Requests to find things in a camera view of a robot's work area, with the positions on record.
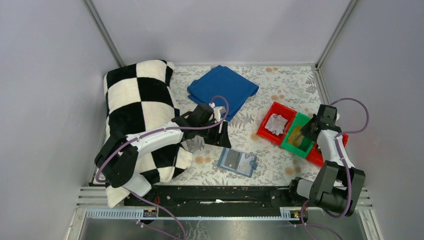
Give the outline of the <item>white card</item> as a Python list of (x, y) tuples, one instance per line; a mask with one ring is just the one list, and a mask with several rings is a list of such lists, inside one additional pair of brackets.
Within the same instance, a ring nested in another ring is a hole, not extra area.
[(251, 161), (254, 159), (251, 155), (245, 155), (242, 154), (240, 157), (239, 165), (238, 165), (238, 171), (240, 173), (243, 173), (245, 175), (249, 175), (252, 169)]

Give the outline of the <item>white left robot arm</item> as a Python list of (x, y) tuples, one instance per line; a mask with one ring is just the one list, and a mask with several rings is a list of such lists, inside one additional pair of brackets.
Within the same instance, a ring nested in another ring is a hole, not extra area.
[(196, 136), (202, 137), (205, 144), (230, 148), (228, 122), (225, 120), (228, 109), (228, 104), (201, 103), (193, 111), (174, 117), (161, 127), (133, 135), (113, 133), (94, 163), (111, 187), (123, 187), (131, 194), (143, 197), (152, 185), (135, 171), (138, 158)]

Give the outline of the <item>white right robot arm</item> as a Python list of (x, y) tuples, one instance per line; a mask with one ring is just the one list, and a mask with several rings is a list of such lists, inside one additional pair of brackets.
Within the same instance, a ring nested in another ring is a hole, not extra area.
[(297, 177), (293, 192), (332, 217), (341, 218), (353, 214), (366, 175), (350, 161), (336, 120), (337, 108), (322, 104), (302, 127), (302, 136), (317, 144), (324, 162), (314, 181)]

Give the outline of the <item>blue leather card holder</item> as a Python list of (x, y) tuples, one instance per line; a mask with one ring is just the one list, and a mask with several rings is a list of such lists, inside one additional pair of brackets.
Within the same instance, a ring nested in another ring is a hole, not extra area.
[[(238, 171), (238, 166), (239, 166), (239, 162), (240, 162), (240, 158), (242, 154), (253, 156), (253, 160), (250, 162), (252, 169), (249, 175), (245, 175)], [(224, 148), (220, 155), (217, 166), (219, 168), (228, 170), (238, 175), (251, 178), (253, 176), (254, 171), (258, 167), (257, 159), (258, 159), (257, 156), (253, 154), (241, 152), (241, 151), (230, 149), (230, 148)]]

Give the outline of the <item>orange credit card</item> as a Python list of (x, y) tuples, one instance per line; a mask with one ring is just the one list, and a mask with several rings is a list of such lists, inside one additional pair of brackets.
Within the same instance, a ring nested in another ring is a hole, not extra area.
[(293, 128), (291, 134), (289, 135), (288, 140), (287, 140), (287, 142), (290, 145), (292, 145), (292, 146), (294, 146), (296, 148), (299, 148), (300, 147), (300, 145), (302, 144), (302, 141), (304, 139), (304, 137), (301, 134), (301, 128), (302, 128), (301, 125), (295, 126)]

